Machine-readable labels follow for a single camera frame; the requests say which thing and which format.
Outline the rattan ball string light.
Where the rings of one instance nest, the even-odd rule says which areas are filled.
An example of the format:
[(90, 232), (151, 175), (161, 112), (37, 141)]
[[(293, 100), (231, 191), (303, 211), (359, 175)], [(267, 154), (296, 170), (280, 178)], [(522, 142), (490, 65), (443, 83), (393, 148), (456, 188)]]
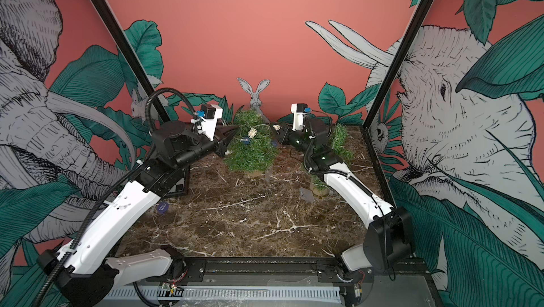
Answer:
[(242, 124), (238, 140), (244, 145), (251, 145), (255, 141), (267, 140), (272, 138), (280, 131), (280, 124)]

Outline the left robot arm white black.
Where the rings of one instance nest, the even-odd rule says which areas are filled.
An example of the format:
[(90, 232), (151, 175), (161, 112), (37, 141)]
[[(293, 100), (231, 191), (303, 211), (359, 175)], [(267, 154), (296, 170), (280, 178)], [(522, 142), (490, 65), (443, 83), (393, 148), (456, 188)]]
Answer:
[[(150, 107), (166, 92), (188, 105), (192, 115), (190, 129), (183, 121), (155, 126)], [(192, 163), (211, 153), (224, 157), (238, 127), (223, 124), (221, 106), (203, 104), (195, 110), (186, 96), (168, 87), (150, 94), (144, 114), (152, 137), (147, 158), (110, 186), (74, 240), (57, 252), (47, 250), (39, 256), (38, 264), (48, 277), (33, 301), (34, 306), (42, 304), (52, 286), (73, 306), (95, 306), (112, 289), (147, 278), (175, 287), (187, 275), (184, 256), (172, 246), (123, 258), (108, 254), (140, 216), (170, 195), (180, 180), (188, 178)]]

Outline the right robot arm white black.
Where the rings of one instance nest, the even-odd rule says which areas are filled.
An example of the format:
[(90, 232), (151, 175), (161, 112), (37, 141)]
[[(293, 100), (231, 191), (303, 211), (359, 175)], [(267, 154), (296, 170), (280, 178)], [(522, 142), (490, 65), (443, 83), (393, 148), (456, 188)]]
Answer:
[(332, 127), (318, 118), (296, 114), (292, 124), (270, 124), (278, 143), (303, 154), (303, 167), (336, 191), (354, 210), (366, 228), (364, 241), (341, 253), (346, 268), (355, 272), (374, 268), (396, 280), (395, 265), (415, 251), (412, 216), (372, 192), (355, 176), (330, 146)]

